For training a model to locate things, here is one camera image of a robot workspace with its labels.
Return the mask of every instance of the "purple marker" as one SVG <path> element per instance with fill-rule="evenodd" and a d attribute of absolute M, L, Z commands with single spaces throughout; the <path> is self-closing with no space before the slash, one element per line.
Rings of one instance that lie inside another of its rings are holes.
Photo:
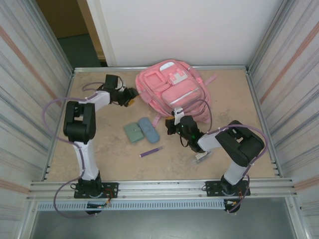
<path fill-rule="evenodd" d="M 151 154 L 151 153 L 155 153 L 155 152 L 161 150 L 162 148 L 164 148 L 164 146 L 161 146 L 161 147 L 152 149 L 152 150 L 147 151 L 147 152 L 145 152 L 145 153 L 141 153 L 141 154 L 140 154 L 140 157 L 142 158 L 142 157 L 144 157 L 144 156 L 146 156 L 146 155 L 149 155 L 149 154 Z"/>

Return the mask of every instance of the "floor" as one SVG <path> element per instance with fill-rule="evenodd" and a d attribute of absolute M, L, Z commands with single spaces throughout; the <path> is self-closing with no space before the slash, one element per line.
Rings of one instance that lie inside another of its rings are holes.
<path fill-rule="evenodd" d="M 121 76 L 128 87 L 135 86 L 139 72 L 108 72 Z M 203 79 L 212 75 L 217 78 L 208 85 L 212 97 L 213 129 L 239 120 L 244 124 L 260 128 L 259 120 L 250 95 L 249 87 L 242 70 L 200 71 Z M 82 92 L 82 87 L 90 82 L 101 82 L 106 72 L 77 73 L 71 90 L 72 97 L 83 98 L 90 92 Z M 222 148 L 200 164 L 192 162 L 195 153 L 180 145 L 177 135 L 167 135 L 164 119 L 156 127 L 160 141 L 150 144 L 143 139 L 131 144 L 123 126 L 137 122 L 142 117 L 153 120 L 156 112 L 140 98 L 128 108 L 108 105 L 96 114 L 97 132 L 94 138 L 94 151 L 102 180 L 180 180 L 180 179 L 218 179 L 229 167 L 230 157 Z M 199 124 L 202 131 L 208 125 Z M 140 158 L 139 154 L 153 148 L 165 149 Z M 49 181 L 67 181 L 79 175 L 79 167 L 71 145 L 58 142 L 51 162 Z M 274 177 L 268 154 L 260 158 L 251 168 L 251 177 Z"/>
<path fill-rule="evenodd" d="M 83 215 L 84 212 L 65 212 Z M 108 211 L 70 220 L 38 212 L 33 239 L 296 239 L 284 198 L 246 199 L 223 210 Z"/>
<path fill-rule="evenodd" d="M 59 38 L 58 42 L 72 68 L 101 67 L 89 34 Z"/>

